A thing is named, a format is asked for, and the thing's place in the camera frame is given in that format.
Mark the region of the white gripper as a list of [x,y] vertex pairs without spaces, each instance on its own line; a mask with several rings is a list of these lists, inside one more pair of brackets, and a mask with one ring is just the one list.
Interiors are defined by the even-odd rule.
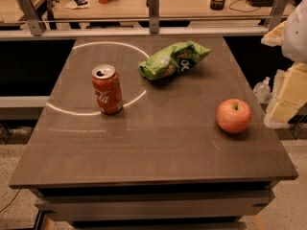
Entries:
[[278,70],[273,80],[264,124],[282,128],[307,104],[307,0],[302,0],[289,15],[266,33],[261,43],[275,47],[282,45],[282,54],[295,62],[287,71]]

